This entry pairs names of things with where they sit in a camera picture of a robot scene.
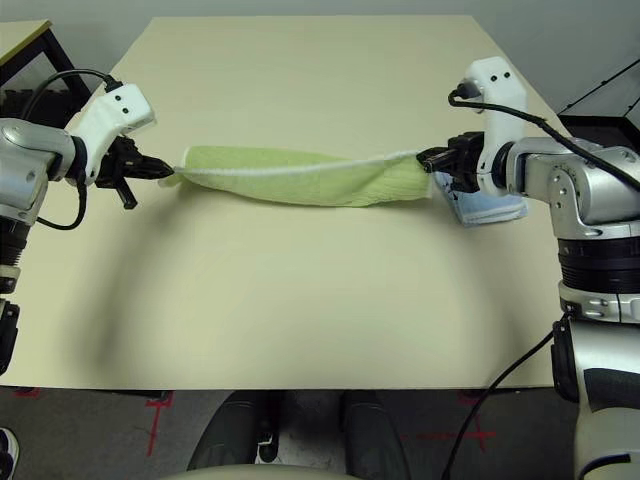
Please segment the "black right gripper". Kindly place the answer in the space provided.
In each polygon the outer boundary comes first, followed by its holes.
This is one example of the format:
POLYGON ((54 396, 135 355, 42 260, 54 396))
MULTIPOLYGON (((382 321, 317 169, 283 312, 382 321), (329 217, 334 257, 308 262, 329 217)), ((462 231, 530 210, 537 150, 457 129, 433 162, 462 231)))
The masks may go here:
POLYGON ((417 154, 426 173, 446 171, 452 177, 455 191, 475 193, 480 190, 477 181, 478 162, 484 147, 484 133, 465 132, 448 140, 448 147, 431 147, 417 154), (439 158, 454 151, 454 160, 439 158))

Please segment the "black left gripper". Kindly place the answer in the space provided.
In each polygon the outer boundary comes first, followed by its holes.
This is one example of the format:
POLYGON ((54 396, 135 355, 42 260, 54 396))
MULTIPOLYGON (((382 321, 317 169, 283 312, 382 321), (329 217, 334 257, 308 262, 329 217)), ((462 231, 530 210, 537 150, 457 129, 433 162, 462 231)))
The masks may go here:
MULTIPOLYGON (((94 184, 99 189, 114 190, 125 210, 132 210, 138 202, 125 179, 125 166, 129 160, 136 165, 139 152, 132 139, 117 137, 104 155, 94 184)), ((135 177, 138 179, 164 179, 174 174, 163 160, 143 155, 138 160, 135 177)))

